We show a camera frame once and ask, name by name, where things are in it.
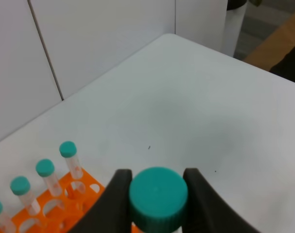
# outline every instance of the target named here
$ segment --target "floor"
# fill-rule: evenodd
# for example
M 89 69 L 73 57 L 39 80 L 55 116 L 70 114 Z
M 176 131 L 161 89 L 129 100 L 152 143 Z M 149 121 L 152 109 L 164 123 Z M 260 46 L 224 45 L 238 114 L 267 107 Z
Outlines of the floor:
M 243 60 L 295 12 L 295 0 L 248 4 L 234 57 Z

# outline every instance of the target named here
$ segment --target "white tabletop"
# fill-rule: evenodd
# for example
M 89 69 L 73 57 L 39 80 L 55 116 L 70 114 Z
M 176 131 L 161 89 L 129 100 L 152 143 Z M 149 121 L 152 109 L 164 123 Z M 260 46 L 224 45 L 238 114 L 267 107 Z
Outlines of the white tabletop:
M 180 174 L 197 167 L 242 217 L 266 233 L 295 233 L 295 83 L 167 34 L 0 142 L 0 200 L 9 183 L 72 140 L 104 185 L 118 168 Z

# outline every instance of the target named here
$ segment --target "test tube rack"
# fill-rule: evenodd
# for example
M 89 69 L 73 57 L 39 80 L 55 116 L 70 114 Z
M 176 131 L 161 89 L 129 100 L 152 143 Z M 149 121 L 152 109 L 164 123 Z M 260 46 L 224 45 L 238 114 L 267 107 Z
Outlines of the test tube rack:
M 51 196 L 48 190 L 37 197 L 41 206 L 41 211 L 37 215 L 30 216 L 26 209 L 16 214 L 12 218 L 16 225 L 16 233 L 68 232 L 104 191 L 104 187 L 96 179 L 83 168 L 82 171 L 83 176 L 79 180 L 74 180 L 70 172 L 59 180 L 63 189 L 59 197 Z M 133 226 L 132 233 L 136 232 L 137 228 Z

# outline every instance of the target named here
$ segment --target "test tube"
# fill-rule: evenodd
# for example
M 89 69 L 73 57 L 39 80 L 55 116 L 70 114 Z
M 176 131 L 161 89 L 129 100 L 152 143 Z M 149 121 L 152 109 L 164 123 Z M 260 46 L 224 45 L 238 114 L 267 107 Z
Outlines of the test tube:
M 72 178 L 75 180 L 80 179 L 83 176 L 83 171 L 76 154 L 75 144 L 71 141 L 64 142 L 60 145 L 59 151 L 61 156 L 66 159 Z
M 15 233 L 16 226 L 11 218 L 3 211 L 3 205 L 0 202 L 0 230 L 4 233 Z
M 18 176 L 13 179 L 11 182 L 11 190 L 19 197 L 29 215 L 34 216 L 41 211 L 41 207 L 30 189 L 30 183 L 26 177 Z
M 41 176 L 53 197 L 62 194 L 62 188 L 55 173 L 55 167 L 51 160 L 42 159 L 35 167 L 36 172 Z

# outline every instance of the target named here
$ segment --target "black object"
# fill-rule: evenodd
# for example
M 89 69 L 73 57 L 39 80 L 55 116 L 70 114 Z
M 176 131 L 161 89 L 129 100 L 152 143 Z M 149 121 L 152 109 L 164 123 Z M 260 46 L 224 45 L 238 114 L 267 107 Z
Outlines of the black object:
M 228 0 L 227 2 L 227 10 L 235 10 L 239 7 L 242 7 L 246 4 L 247 0 Z
M 213 190 L 197 168 L 183 175 L 188 186 L 188 211 L 183 233 L 258 233 Z M 128 169 L 117 170 L 109 185 L 70 233 L 130 233 Z
M 295 82 L 295 47 L 270 72 Z

